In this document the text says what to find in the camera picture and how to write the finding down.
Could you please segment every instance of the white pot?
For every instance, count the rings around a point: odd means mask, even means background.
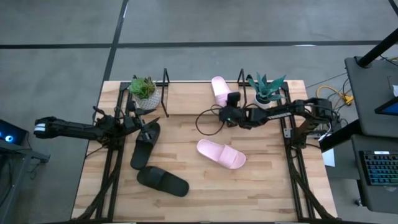
[[[162,95],[155,89],[155,92],[148,99],[140,99],[136,96],[134,96],[134,99],[141,109],[151,110],[159,105],[161,97]]]
[[[268,109],[269,108],[269,106],[271,105],[271,102],[269,102],[269,103],[260,103],[260,102],[258,102],[257,101],[257,98],[256,98],[256,95],[254,95],[254,103],[256,104],[256,105],[258,105],[260,108],[262,108],[262,109]]]

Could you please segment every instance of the keyboard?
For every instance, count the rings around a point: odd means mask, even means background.
[[[398,152],[362,151],[362,165],[369,185],[398,185]]]

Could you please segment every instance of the succulent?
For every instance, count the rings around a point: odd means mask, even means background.
[[[139,99],[148,99],[156,90],[156,85],[151,77],[137,78],[136,75],[132,77],[129,91]]]
[[[271,101],[277,101],[283,96],[279,94],[274,94],[284,83],[286,75],[283,77],[277,78],[272,83],[267,84],[267,75],[261,78],[260,74],[257,73],[257,82],[255,83],[252,78],[250,78],[249,84],[256,90],[257,100],[261,101],[261,103],[269,103]]]

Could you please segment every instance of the gray floor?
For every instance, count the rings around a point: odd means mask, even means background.
[[[0,44],[87,44],[112,42],[122,0],[0,0]],[[398,17],[388,0],[130,0],[120,43],[206,41],[381,40]],[[287,75],[306,86],[345,72],[344,58],[372,46],[223,47],[118,49],[110,80],[133,74],[159,79],[164,67],[172,80],[235,79],[246,73]],[[109,49],[0,50],[0,118],[33,130],[36,118],[54,115],[90,123]],[[385,56],[398,55],[393,47]],[[320,85],[340,89],[346,75]],[[331,94],[322,90],[321,96]],[[355,106],[340,113],[356,119]],[[35,150],[51,154],[37,177],[25,180],[15,223],[68,220],[87,141],[31,137]],[[398,215],[358,208],[353,180],[330,178],[339,217],[395,223]]]

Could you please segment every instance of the wooden table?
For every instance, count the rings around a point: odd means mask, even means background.
[[[304,82],[287,81],[292,100],[307,99]],[[120,82],[105,82],[99,108],[113,114]],[[238,90],[237,83],[229,83]],[[248,88],[248,103],[254,90]],[[170,117],[160,107],[145,120],[161,117],[161,134],[148,166],[158,166],[190,184],[186,197],[180,198],[139,184],[138,171],[130,167],[138,132],[126,138],[114,221],[121,222],[271,222],[296,221],[292,187],[279,120],[252,130],[224,127],[217,135],[203,136],[195,127],[197,114],[214,103],[210,83],[170,83],[165,104]],[[303,118],[297,118],[300,125]],[[203,132],[212,133],[220,126],[216,116],[200,119]],[[243,152],[247,161],[238,170],[228,170],[201,156],[196,149],[200,139],[227,144]],[[88,152],[99,148],[90,142]],[[72,217],[79,216],[98,193],[103,175],[106,150],[92,154],[85,161]],[[312,192],[329,213],[336,216],[321,151],[303,150]],[[304,214],[305,200],[300,198]],[[105,203],[104,215],[108,203]]]

